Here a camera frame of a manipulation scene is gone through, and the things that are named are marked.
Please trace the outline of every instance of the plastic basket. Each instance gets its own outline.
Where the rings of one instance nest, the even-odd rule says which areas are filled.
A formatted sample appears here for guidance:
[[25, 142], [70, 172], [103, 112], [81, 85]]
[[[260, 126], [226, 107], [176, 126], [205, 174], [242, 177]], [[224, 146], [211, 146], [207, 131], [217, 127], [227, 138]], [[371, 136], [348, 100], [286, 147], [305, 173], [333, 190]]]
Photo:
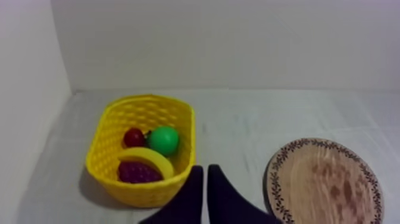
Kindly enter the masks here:
[[[131, 127], [144, 132], [158, 126], [171, 126], [180, 135], [178, 153], [170, 157], [173, 178], [151, 183], [118, 181], [119, 160], [124, 133]], [[156, 95], [125, 97], [112, 102], [104, 111], [86, 157], [88, 172], [116, 200], [135, 207], [159, 207], [179, 191], [195, 164], [195, 116], [192, 107], [177, 99]]]

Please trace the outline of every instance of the green fruit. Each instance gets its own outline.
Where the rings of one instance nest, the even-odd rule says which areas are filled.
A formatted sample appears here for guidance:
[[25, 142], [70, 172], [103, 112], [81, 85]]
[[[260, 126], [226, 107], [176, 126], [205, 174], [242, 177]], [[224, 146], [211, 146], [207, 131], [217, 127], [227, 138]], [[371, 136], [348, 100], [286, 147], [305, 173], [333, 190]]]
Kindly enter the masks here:
[[151, 149], [163, 156], [173, 155], [179, 144], [179, 134], [172, 127], [158, 127], [151, 132], [148, 143]]

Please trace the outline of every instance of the white wall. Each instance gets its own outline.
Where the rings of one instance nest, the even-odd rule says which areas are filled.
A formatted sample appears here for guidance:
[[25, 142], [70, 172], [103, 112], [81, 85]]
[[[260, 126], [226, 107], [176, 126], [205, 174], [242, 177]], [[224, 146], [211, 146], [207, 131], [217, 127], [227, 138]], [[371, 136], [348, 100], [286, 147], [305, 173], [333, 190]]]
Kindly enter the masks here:
[[74, 89], [400, 89], [399, 0], [52, 0]]
[[0, 0], [0, 223], [11, 223], [70, 96], [49, 0]]

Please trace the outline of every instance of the round wooden board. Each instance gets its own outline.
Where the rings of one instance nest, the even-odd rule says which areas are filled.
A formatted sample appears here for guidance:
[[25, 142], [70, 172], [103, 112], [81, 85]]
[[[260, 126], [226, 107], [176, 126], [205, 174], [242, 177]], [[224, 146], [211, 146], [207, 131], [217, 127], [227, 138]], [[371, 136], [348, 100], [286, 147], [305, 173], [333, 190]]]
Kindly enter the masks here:
[[284, 223], [380, 224], [378, 181], [354, 152], [335, 142], [305, 138], [281, 148], [264, 175], [264, 197]]

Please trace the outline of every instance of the white fabric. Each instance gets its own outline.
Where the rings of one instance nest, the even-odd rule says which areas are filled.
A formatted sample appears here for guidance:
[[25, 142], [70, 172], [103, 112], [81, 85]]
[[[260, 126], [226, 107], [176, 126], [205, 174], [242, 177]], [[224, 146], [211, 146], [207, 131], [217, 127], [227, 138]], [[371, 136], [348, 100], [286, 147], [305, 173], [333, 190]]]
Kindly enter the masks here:
[[[384, 223], [400, 223], [400, 94], [284, 90], [96, 91], [75, 94], [60, 116], [20, 204], [18, 224], [138, 223], [156, 210], [113, 201], [85, 172], [104, 107], [130, 94], [169, 95], [196, 111], [197, 162], [221, 165], [236, 189], [265, 210], [262, 177], [271, 156], [303, 137], [355, 151], [376, 174]], [[204, 201], [203, 223], [208, 223]]]

